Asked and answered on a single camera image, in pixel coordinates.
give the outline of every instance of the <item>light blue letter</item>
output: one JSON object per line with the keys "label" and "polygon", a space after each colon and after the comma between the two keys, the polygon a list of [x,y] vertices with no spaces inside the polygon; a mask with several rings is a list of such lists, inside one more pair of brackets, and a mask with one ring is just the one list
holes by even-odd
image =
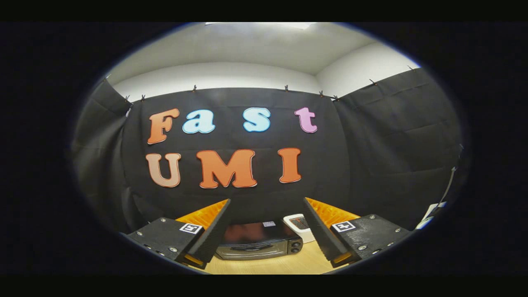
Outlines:
{"label": "light blue letter", "polygon": [[213,112],[207,109],[195,110],[187,115],[188,121],[183,124],[183,132],[194,134],[196,132],[209,133],[214,130]]}
{"label": "light blue letter", "polygon": [[266,108],[251,107],[244,110],[242,117],[247,120],[244,123],[244,129],[247,132],[262,132],[269,128],[269,117],[271,113]]}

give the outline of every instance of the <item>label sticker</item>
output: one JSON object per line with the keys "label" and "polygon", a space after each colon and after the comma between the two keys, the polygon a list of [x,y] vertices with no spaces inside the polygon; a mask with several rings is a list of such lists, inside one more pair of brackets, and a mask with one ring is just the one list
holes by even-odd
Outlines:
{"label": "label sticker", "polygon": [[337,232],[344,232],[356,228],[349,221],[333,224],[332,226],[337,230]]}
{"label": "label sticker", "polygon": [[200,225],[193,225],[193,224],[186,223],[185,225],[183,225],[182,228],[180,228],[180,231],[191,233],[191,234],[196,234],[198,233],[198,231],[200,231],[201,228],[202,226]]}
{"label": "label sticker", "polygon": [[264,224],[264,227],[272,227],[272,226],[275,226],[275,222],[273,221],[270,221],[270,222],[263,222]]}

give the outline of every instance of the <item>letter m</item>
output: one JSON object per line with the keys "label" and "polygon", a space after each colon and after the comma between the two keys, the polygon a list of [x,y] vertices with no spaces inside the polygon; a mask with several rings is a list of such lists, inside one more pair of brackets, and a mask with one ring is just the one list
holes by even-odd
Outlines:
{"label": "letter m", "polygon": [[200,187],[204,189],[217,188],[218,183],[214,181],[213,177],[216,176],[222,186],[226,188],[229,186],[233,175],[235,175],[233,186],[236,188],[256,186],[257,181],[253,179],[251,168],[253,156],[255,156],[255,152],[252,150],[237,150],[226,165],[215,151],[198,152],[196,157],[202,161],[203,176]]}

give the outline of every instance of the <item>white wall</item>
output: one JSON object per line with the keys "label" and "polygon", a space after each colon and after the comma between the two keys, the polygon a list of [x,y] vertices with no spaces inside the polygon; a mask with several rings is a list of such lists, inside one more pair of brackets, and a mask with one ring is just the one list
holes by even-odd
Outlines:
{"label": "white wall", "polygon": [[316,78],[306,73],[284,68],[249,63],[196,63],[174,66],[144,73],[113,87],[129,101],[179,91],[212,88],[270,88],[304,91],[318,94],[321,87]]}
{"label": "white wall", "polygon": [[381,43],[359,48],[333,62],[316,76],[250,63],[212,62],[174,66],[144,73],[113,87],[129,101],[179,91],[212,88],[288,89],[342,97],[419,65]]}
{"label": "white wall", "polygon": [[325,95],[337,97],[419,66],[381,43],[359,48],[333,62],[316,76]]}

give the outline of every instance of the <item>ceiling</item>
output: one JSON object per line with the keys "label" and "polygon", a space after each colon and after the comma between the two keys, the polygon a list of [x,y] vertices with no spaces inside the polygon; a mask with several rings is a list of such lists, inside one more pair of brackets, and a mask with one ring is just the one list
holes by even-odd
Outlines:
{"label": "ceiling", "polygon": [[274,23],[191,23],[140,49],[111,70],[108,81],[192,63],[242,62],[316,75],[326,66],[376,42],[336,23],[305,30]]}

